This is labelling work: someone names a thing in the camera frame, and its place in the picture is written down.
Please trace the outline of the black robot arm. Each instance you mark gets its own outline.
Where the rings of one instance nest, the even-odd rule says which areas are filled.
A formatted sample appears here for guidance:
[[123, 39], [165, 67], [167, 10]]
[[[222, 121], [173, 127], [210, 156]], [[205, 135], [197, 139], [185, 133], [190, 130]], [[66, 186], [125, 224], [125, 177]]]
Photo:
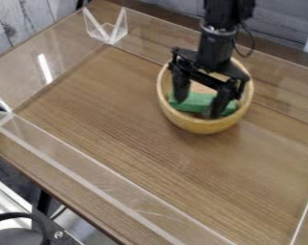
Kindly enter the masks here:
[[195, 50], [171, 48], [169, 70], [177, 102], [189, 97], [190, 83], [198, 82], [217, 94], [202, 115], [218, 119], [233, 100], [239, 100], [249, 74], [231, 61], [238, 27], [253, 16], [255, 0], [203, 0], [199, 45]]

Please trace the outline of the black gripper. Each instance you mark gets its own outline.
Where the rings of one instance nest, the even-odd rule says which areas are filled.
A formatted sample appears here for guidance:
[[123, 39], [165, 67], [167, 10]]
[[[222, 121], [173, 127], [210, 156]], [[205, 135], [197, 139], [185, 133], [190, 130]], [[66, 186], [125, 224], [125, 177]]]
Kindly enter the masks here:
[[195, 51], [178, 47], [171, 49], [169, 70], [174, 99], [178, 102], [186, 100], [190, 80], [218, 90], [209, 109], [211, 119], [221, 117], [230, 101], [235, 99], [237, 91], [243, 90], [250, 79], [246, 72], [230, 61], [235, 31], [237, 29], [223, 32], [202, 27]]

